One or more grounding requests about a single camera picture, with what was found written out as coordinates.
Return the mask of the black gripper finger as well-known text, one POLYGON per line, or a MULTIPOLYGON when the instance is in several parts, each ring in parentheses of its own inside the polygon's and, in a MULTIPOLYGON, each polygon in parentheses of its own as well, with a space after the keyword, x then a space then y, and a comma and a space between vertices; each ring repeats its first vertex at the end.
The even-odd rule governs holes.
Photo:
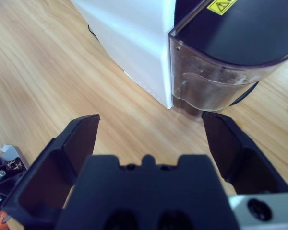
POLYGON ((203 112, 202 119, 220 175, 237 194, 288 192, 282 176, 231 117, 203 112))
POLYGON ((93 153, 99 121, 99 115, 72 120, 46 145, 1 208, 24 227, 53 227, 93 153))

